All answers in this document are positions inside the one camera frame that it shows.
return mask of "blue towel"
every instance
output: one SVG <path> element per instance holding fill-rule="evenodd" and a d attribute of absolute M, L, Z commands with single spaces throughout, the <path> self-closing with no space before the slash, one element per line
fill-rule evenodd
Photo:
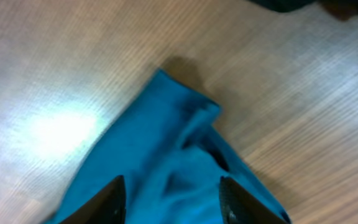
<path fill-rule="evenodd" d="M 59 223 L 118 175 L 126 223 L 222 223 L 218 185 L 232 177 L 274 214 L 284 208 L 211 126 L 219 106 L 158 70 L 95 145 L 47 223 Z"/>

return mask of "folded cloth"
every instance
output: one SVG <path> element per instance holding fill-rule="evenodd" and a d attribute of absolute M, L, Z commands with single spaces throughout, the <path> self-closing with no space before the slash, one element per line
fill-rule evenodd
<path fill-rule="evenodd" d="M 119 175 L 125 178 L 126 223 L 222 223 L 222 176 L 290 223 L 284 208 L 211 126 L 219 110 L 158 70 L 97 142 L 47 223 L 60 223 Z"/>

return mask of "black object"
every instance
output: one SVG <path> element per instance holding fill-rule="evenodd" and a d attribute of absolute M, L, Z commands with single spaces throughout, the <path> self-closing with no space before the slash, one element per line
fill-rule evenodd
<path fill-rule="evenodd" d="M 276 12 L 291 12 L 300 9 L 316 0 L 250 0 L 262 7 Z M 354 4 L 358 8 L 358 0 L 322 0 L 338 4 Z"/>
<path fill-rule="evenodd" d="M 284 220 L 276 216 L 231 177 L 221 177 L 219 202 L 224 224 L 291 223 L 288 216 Z"/>
<path fill-rule="evenodd" d="M 124 224 L 125 204 L 125 182 L 120 175 L 61 224 Z"/>

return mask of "wood grain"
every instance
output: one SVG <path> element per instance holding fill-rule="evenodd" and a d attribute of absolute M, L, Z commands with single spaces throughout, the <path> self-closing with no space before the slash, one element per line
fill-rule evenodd
<path fill-rule="evenodd" d="M 295 223 L 358 223 L 358 18 L 239 0 L 0 0 L 0 223 L 56 209 L 167 61 Z"/>

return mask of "blue fabric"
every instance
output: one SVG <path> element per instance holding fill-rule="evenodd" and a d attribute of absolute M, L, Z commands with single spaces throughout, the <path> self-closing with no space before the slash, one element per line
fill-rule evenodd
<path fill-rule="evenodd" d="M 233 177 L 279 217 L 287 215 L 212 128 L 219 110 L 158 70 L 95 145 L 47 223 L 64 220 L 117 175 L 125 177 L 129 224 L 222 223 L 221 176 Z"/>

